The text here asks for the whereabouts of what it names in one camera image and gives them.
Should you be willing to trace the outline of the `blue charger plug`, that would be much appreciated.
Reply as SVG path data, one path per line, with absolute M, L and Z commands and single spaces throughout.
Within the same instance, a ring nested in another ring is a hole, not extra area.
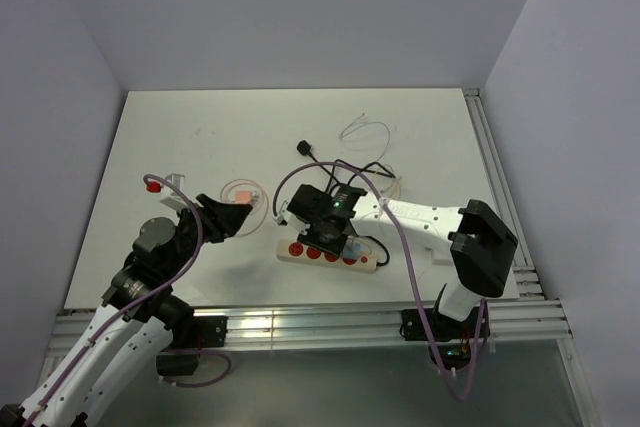
M 342 256 L 349 259 L 358 259 L 365 253 L 366 249 L 358 241 L 350 241 L 345 244 Z

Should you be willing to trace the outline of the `white charger adapter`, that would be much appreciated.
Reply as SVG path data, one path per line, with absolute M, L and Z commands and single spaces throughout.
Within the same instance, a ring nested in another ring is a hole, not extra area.
M 429 260 L 434 266 L 454 266 L 454 260 L 449 250 L 439 251 L 430 248 L 426 248 L 429 254 Z

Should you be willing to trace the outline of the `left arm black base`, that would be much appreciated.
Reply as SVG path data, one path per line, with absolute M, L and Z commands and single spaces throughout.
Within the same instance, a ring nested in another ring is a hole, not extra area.
M 224 314 L 196 316 L 193 307 L 174 295 L 163 301 L 157 314 L 171 333 L 170 354 L 156 356 L 156 371 L 165 380 L 192 376 L 206 349 L 225 345 L 228 317 Z

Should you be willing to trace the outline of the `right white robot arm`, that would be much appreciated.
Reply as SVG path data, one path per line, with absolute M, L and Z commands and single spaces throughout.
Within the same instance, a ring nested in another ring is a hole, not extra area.
M 298 241 L 331 255 L 350 237 L 397 235 L 404 249 L 426 247 L 451 257 L 456 272 L 438 294 L 435 330 L 452 337 L 483 299 L 504 294 L 518 239 L 485 202 L 437 207 L 393 200 L 343 185 L 335 195 L 301 185 L 283 203 L 278 222 L 296 229 Z

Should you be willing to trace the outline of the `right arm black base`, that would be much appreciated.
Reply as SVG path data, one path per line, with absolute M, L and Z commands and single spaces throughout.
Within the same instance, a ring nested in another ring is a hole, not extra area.
M 432 335 L 442 358 L 443 366 L 452 371 L 464 371 L 471 366 L 472 348 L 479 351 L 487 345 L 491 336 L 487 305 L 474 307 L 469 317 L 456 321 L 425 308 Z M 426 330 L 416 308 L 400 312 L 399 335 L 406 342 L 428 342 Z

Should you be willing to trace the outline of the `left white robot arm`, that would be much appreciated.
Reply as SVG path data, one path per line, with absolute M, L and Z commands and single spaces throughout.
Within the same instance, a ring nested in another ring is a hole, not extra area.
M 173 295 L 170 281 L 203 244 L 234 237 L 251 211 L 200 194 L 176 220 L 146 221 L 88 327 L 33 394 L 2 407 L 2 425 L 97 425 L 145 364 L 192 340 L 194 310 Z

